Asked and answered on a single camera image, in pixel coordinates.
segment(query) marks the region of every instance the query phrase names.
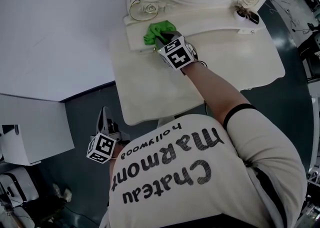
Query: table top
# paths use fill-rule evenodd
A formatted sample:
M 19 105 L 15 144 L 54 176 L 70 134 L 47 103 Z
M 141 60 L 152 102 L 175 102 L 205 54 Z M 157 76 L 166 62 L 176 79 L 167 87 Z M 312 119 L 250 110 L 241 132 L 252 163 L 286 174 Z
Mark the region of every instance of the table top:
M 267 29 L 254 35 L 216 30 L 186 39 L 209 69 L 238 90 L 264 86 L 285 75 Z M 131 51 L 123 31 L 112 38 L 110 52 L 122 114 L 128 125 L 177 115 L 204 103 L 191 81 L 168 67 L 157 53 Z

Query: white t-shirt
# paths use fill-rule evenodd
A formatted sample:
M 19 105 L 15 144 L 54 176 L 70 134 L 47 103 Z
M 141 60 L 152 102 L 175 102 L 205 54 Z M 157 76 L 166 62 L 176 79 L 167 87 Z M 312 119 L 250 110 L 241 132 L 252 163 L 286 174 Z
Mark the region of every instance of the white t-shirt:
M 227 115 L 226 130 L 192 114 L 130 142 L 115 162 L 100 227 L 293 227 L 307 191 L 299 154 L 243 106 Z

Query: green rag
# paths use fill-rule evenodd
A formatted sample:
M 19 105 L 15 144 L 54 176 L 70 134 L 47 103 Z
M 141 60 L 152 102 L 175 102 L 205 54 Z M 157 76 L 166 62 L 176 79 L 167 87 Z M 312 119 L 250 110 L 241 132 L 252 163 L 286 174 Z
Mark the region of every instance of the green rag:
M 167 31 L 176 31 L 177 28 L 170 23 L 169 21 L 162 21 L 162 22 L 157 22 L 157 23 L 151 23 L 149 25 L 148 30 L 146 31 L 146 35 L 144 35 L 144 44 L 146 45 L 153 45 L 155 44 L 156 37 L 159 37 L 163 40 L 163 42 L 168 42 L 167 39 L 165 39 L 161 33 L 162 32 L 167 32 Z

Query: dark floor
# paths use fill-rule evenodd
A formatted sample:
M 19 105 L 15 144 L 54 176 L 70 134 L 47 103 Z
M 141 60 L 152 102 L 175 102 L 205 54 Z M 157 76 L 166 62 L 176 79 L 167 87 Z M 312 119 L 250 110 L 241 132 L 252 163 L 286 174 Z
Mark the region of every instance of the dark floor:
M 285 77 L 242 93 L 290 138 L 307 169 L 313 144 L 313 109 L 306 74 L 293 39 L 278 13 L 271 14 L 264 5 L 259 14 L 277 46 Z M 69 187 L 72 190 L 72 202 L 67 204 L 71 210 L 100 223 L 108 203 L 109 164 L 102 165 L 87 159 L 86 151 L 90 135 L 95 133 L 101 107 L 109 107 L 120 129 L 129 133 L 131 139 L 155 129 L 157 121 L 126 125 L 115 85 L 73 99 L 65 106 L 75 149 L 45 159 L 37 166 L 48 186 L 56 182 L 62 189 Z M 202 105 L 188 113 L 205 114 L 205 109 Z M 97 227 L 69 210 L 64 210 L 64 215 L 77 228 Z

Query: vanity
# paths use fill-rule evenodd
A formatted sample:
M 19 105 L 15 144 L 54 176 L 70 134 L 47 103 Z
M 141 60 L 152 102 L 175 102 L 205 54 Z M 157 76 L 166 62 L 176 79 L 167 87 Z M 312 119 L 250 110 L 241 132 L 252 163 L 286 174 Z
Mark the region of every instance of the vanity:
M 145 45 L 150 24 L 168 20 L 197 50 L 208 68 L 238 90 L 268 85 L 285 75 L 263 20 L 235 19 L 235 6 L 257 14 L 266 0 L 127 0 L 125 28 L 110 42 L 124 121 L 174 116 L 204 103 L 191 81 Z

